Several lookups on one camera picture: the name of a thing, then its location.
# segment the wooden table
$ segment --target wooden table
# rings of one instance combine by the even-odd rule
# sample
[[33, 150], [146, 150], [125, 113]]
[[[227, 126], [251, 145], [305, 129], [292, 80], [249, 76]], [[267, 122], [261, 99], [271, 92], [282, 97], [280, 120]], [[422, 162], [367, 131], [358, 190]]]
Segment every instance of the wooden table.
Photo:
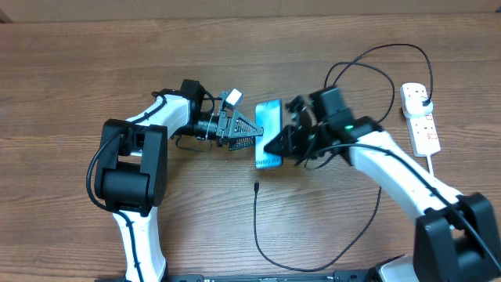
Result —
[[[103, 122], [143, 111], [152, 91], [176, 89], [183, 78], [212, 92], [238, 88], [241, 111], [253, 117], [256, 103], [309, 94], [333, 63], [392, 42], [417, 44], [433, 63], [442, 143], [436, 175], [464, 193], [481, 191], [500, 222], [500, 27], [494, 13], [0, 25], [0, 280], [124, 273], [117, 225], [88, 199], [85, 173]], [[429, 85], [415, 49], [381, 49], [364, 60], [387, 71], [397, 88]], [[354, 67], [339, 86], [359, 117], [379, 118], [390, 103], [390, 85], [370, 70]], [[383, 126], [411, 154], [398, 95]], [[256, 180], [261, 246], [296, 267], [336, 256], [364, 227], [377, 197], [377, 185], [340, 158], [314, 172], [292, 161], [258, 172], [252, 149], [197, 154], [172, 142], [168, 175], [159, 224], [173, 274], [286, 272], [254, 245]], [[411, 255], [413, 232], [384, 193], [372, 226], [326, 272]]]

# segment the phone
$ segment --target phone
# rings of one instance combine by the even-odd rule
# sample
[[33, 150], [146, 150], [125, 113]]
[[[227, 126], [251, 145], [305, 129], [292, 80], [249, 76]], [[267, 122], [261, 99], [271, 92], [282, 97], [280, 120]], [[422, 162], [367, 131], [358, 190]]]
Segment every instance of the phone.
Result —
[[257, 104], [255, 121], [264, 129], [263, 136], [256, 136], [256, 168], [282, 166], [282, 156], [265, 152], [265, 145], [282, 131], [282, 102], [275, 99]]

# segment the power strip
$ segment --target power strip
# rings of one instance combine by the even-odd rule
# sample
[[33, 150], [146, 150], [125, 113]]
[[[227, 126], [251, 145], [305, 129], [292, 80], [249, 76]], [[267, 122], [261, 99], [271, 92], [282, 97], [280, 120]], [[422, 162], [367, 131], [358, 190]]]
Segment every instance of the power strip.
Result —
[[422, 101], [427, 99], [426, 88], [418, 83], [405, 83], [400, 88], [400, 94], [414, 156], [426, 157], [428, 168], [433, 175], [431, 155], [441, 149], [437, 128], [431, 114], [433, 104], [431, 103], [429, 107], [423, 107]]

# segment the wire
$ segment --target wire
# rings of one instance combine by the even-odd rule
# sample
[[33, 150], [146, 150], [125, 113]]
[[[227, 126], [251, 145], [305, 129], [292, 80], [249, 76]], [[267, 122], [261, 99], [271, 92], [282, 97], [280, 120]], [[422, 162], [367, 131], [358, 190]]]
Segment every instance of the wire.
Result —
[[333, 259], [331, 262], [327, 263], [326, 265], [324, 266], [320, 266], [320, 267], [317, 267], [315, 269], [300, 269], [300, 268], [295, 268], [295, 267], [290, 267], [290, 266], [285, 266], [285, 265], [282, 265], [282, 264], [279, 264], [278, 262], [274, 262], [273, 260], [271, 260], [267, 255], [265, 255], [265, 253], [261, 250], [261, 247], [259, 247], [259, 242], [258, 242], [258, 232], [257, 232], [257, 228], [256, 228], [256, 205], [257, 205], [257, 202], [258, 202], [258, 191], [259, 191], [259, 183], [255, 183], [254, 184], [254, 240], [256, 242], [256, 247], [258, 248], [258, 251], [259, 253], [261, 254], [261, 256], [266, 259], [268, 262], [272, 263], [273, 265], [275, 266], [278, 266], [280, 268], [283, 268], [283, 269], [288, 269], [288, 270], [293, 270], [293, 271], [300, 271], [300, 272], [305, 272], [305, 273], [312, 273], [312, 272], [316, 272], [316, 271], [320, 271], [320, 270], [324, 270], [326, 269], [327, 267], [329, 266], [332, 266], [338, 259], [341, 258], [342, 255], [344, 255], [344, 253], [349, 249], [351, 248], [351, 246], [353, 246], [357, 240], [360, 239], [360, 237], [365, 233], [365, 231], [369, 228], [370, 224], [373, 222], [374, 220], [374, 217], [376, 216], [376, 213], [377, 213], [377, 209], [379, 208], [379, 203], [380, 203], [380, 199], [381, 199], [381, 187], [379, 187], [379, 192], [377, 194], [377, 202], [376, 202], [376, 207], [374, 208], [374, 212], [373, 212], [373, 215], [370, 217], [368, 223], [366, 224], [366, 227], [364, 227], [364, 229], [362, 230], [362, 232], [359, 233], [359, 235], [339, 254], [337, 255], [337, 257], [335, 259]]
[[345, 148], [345, 147], [361, 147], [361, 148], [366, 148], [366, 149], [380, 151], [381, 153], [385, 153], [386, 155], [389, 155], [389, 156], [393, 157], [394, 159], [396, 159], [397, 161], [399, 161], [401, 164], [403, 164], [407, 169], [409, 169], [410, 172], [412, 172], [414, 174], [414, 176], [416, 176], [416, 178], [418, 180], [420, 180], [424, 184], [424, 186], [427, 189], [429, 189], [429, 191], [431, 191], [433, 193], [433, 195], [435, 195], [447, 208], [449, 208], [452, 211], [452, 213], [454, 214], [454, 216], [457, 217], [459, 219], [460, 223], [465, 227], [465, 230], [467, 230], [474, 237], [474, 239], [477, 241], [477, 243], [481, 246], [481, 248], [489, 256], [489, 258], [494, 262], [494, 264], [496, 265], [496, 268], [498, 269], [498, 271], [501, 272], [501, 265], [499, 264], [497, 258], [493, 255], [493, 253], [491, 252], [491, 250], [489, 250], [489, 248], [487, 247], [487, 245], [485, 244], [485, 242], [482, 240], [482, 238], [478, 235], [477, 231], [475, 231], [475, 229], [473, 228], [473, 226], [464, 218], [463, 215], [460, 214], [459, 211], [457, 211], [452, 206], [451, 203], [449, 203], [449, 201], [447, 201], [447, 199], [445, 199], [437, 191], [437, 188], [434, 188], [432, 185], [430, 185], [430, 183], [428, 183], [428, 181], [426, 181], [423, 178], [423, 176], [419, 174], [419, 172], [417, 172], [409, 163], [407, 163], [406, 161], [404, 161], [397, 154], [393, 153], [390, 150], [379, 148], [378, 146], [371, 146], [371, 145], [367, 145], [367, 144], [358, 144], [358, 143], [353, 143], [353, 144], [337, 144], [337, 145], [328, 146], [327, 148], [319, 150], [318, 152], [316, 152], [316, 154], [326, 153], [326, 152], [330, 152], [330, 151], [332, 151], [334, 149]]
[[[156, 112], [158, 112], [162, 107], [164, 107], [167, 104], [167, 100], [165, 99], [165, 96], [160, 96], [162, 98], [162, 103], [158, 105], [158, 107], [154, 108], [151, 110], [149, 113], [144, 113], [142, 117], [136, 118], [134, 121], [130, 121], [125, 125], [124, 127], [118, 129], [110, 138], [108, 138], [103, 145], [97, 150], [96, 154], [94, 157], [91, 159], [90, 164], [88, 165], [88, 170], [87, 170], [87, 178], [86, 178], [86, 187], [87, 187], [87, 194], [88, 197], [91, 199], [92, 203], [94, 203], [98, 208], [101, 208], [107, 212], [109, 212], [108, 208], [104, 205], [99, 203], [99, 201], [94, 197], [94, 193], [92, 192], [92, 170], [94, 169], [94, 166], [96, 166], [96, 162], [99, 159], [99, 156], [103, 153], [103, 151], [110, 145], [110, 143], [117, 138], [120, 134], [122, 134], [125, 130], [129, 129], [131, 126], [138, 124], [140, 122], [143, 122], [150, 118], [150, 116], [154, 115]], [[127, 226], [129, 228], [129, 233], [131, 235], [131, 244], [132, 244], [132, 257], [134, 259], [134, 267], [138, 271], [138, 276], [139, 276], [139, 281], [143, 282], [142, 274], [141, 274], [141, 269], [139, 268], [139, 260], [137, 256], [137, 251], [135, 249], [135, 238], [134, 238], [134, 229], [132, 227], [132, 222], [127, 215], [121, 211], [115, 212], [117, 215], [121, 216], [124, 218], [125, 222], [127, 223]]]
[[371, 48], [367, 51], [365, 51], [364, 53], [362, 53], [362, 55], [356, 57], [354, 60], [352, 60], [336, 77], [336, 79], [334, 80], [334, 83], [333, 85], [336, 84], [336, 82], [339, 80], [339, 78], [341, 77], [341, 75], [343, 75], [343, 73], [349, 68], [351, 67], [351, 65], [354, 65], [357, 61], [359, 61], [361, 58], [363, 58], [366, 54], [374, 51], [374, 50], [377, 50], [377, 49], [381, 49], [381, 48], [385, 48], [385, 47], [392, 47], [392, 46], [408, 46], [408, 47], [413, 47], [415, 49], [418, 49], [424, 56], [424, 59], [426, 59], [426, 63], [428, 65], [428, 70], [430, 71], [430, 95], [428, 96], [428, 99], [426, 101], [423, 102], [423, 106], [427, 106], [430, 102], [431, 102], [431, 96], [433, 95], [433, 70], [431, 68], [431, 62], [430, 62], [430, 59], [428, 58], [428, 55], [424, 52], [424, 50], [422, 50], [420, 47], [416, 46], [416, 45], [413, 45], [413, 44], [406, 44], [406, 43], [393, 43], [393, 44], [386, 44], [386, 45], [381, 45], [381, 46], [377, 46], [377, 47], [374, 47], [374, 48]]
[[426, 162], [428, 163], [428, 170], [430, 171], [431, 176], [434, 176], [433, 165], [431, 164], [431, 155], [426, 155]]
[[179, 146], [179, 140], [181, 140], [181, 135], [179, 135], [178, 138], [175, 140], [175, 146], [178, 147], [181, 150], [188, 150], [188, 151], [198, 152], [198, 153], [206, 153], [206, 152], [212, 150], [212, 142], [211, 141], [209, 141], [209, 143], [211, 144], [209, 146], [209, 149], [207, 149], [207, 150], [200, 150], [200, 149], [194, 149], [194, 148], [185, 147], [185, 146]]
[[393, 80], [390, 78], [390, 76], [388, 74], [386, 74], [384, 71], [382, 71], [381, 69], [377, 68], [377, 67], [374, 67], [374, 66], [371, 66], [369, 64], [366, 64], [366, 63], [353, 63], [353, 62], [339, 62], [339, 63], [335, 63], [330, 69], [329, 69], [329, 72], [327, 73], [327, 76], [326, 76], [326, 80], [323, 82], [323, 88], [327, 87], [327, 82], [329, 81], [329, 76], [330, 76], [330, 73], [332, 72], [332, 70], [339, 66], [339, 65], [342, 65], [342, 64], [352, 64], [352, 65], [356, 65], [356, 66], [360, 66], [360, 67], [367, 67], [371, 70], [375, 70], [377, 71], [378, 73], [382, 74], [383, 76], [385, 76], [385, 78], [388, 79], [388, 81], [391, 83], [391, 89], [392, 89], [392, 94], [391, 94], [391, 102], [390, 102], [390, 106], [388, 107], [388, 109], [386, 110], [386, 113], [384, 114], [384, 116], [379, 120], [377, 121], [377, 123], [381, 123], [382, 121], [384, 121], [384, 119], [390, 114], [390, 111], [391, 111], [391, 108], [393, 107], [393, 102], [395, 101], [395, 83], [393, 83]]
[[215, 100], [220, 101], [220, 100], [222, 100], [222, 99], [221, 99], [221, 98], [219, 98], [219, 97], [218, 97], [218, 98], [214, 98], [214, 97], [212, 96], [212, 94], [210, 94], [207, 90], [205, 90], [205, 95], [209, 96], [209, 98], [204, 98], [204, 100], [205, 100], [205, 101], [210, 100], [210, 101], [212, 102], [212, 108], [211, 108], [210, 110], [208, 110], [208, 111], [204, 111], [204, 112], [202, 112], [202, 113], [204, 113], [204, 114], [212, 114], [212, 113], [214, 113], [214, 108], [215, 108], [215, 105], [216, 105]]

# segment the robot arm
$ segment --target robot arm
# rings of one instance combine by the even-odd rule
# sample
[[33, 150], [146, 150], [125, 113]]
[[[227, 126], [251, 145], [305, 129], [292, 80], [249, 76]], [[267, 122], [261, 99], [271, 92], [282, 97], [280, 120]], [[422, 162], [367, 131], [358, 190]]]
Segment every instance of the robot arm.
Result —
[[[438, 192], [451, 204], [457, 203], [457, 196], [462, 195], [458, 190], [445, 185], [424, 170], [400, 149], [388, 132], [371, 132], [359, 137], [357, 143], [378, 146], [397, 154], [429, 183], [433, 183]], [[353, 167], [383, 187], [384, 191], [402, 207], [412, 222], [425, 215], [428, 208], [436, 211], [445, 208], [445, 205], [431, 194], [408, 168], [393, 157], [362, 147], [351, 147], [349, 155]]]
[[[286, 126], [265, 151], [296, 158], [297, 165], [326, 152], [339, 154], [380, 184], [416, 225], [413, 258], [386, 262], [374, 268], [366, 281], [489, 281], [499, 276], [493, 259], [457, 215], [459, 212], [473, 226], [493, 257], [500, 257], [496, 220], [487, 199], [479, 193], [465, 197], [438, 181], [371, 118], [354, 119], [338, 88], [321, 89], [309, 97], [309, 103], [299, 96], [286, 104], [295, 125]], [[316, 125], [312, 125], [306, 105], [310, 105]], [[434, 193], [422, 180], [436, 189]], [[453, 237], [451, 229], [464, 230], [464, 236]]]
[[[168, 139], [174, 135], [195, 136], [216, 140], [219, 146], [229, 144], [230, 150], [237, 150], [253, 146], [254, 136], [263, 133], [262, 128], [235, 110], [242, 99], [241, 92], [223, 92], [216, 115], [200, 110], [206, 94], [198, 81], [185, 80], [179, 91], [155, 92], [155, 103], [141, 114], [127, 121], [109, 120], [103, 126], [102, 146], [116, 137], [99, 156], [95, 192], [106, 202], [106, 209], [114, 213], [120, 227], [128, 264], [123, 277], [126, 281], [159, 282], [167, 276], [167, 261], [158, 236], [157, 207], [167, 186]], [[227, 108], [232, 110], [232, 117]], [[141, 164], [119, 161], [119, 155], [139, 156]]]

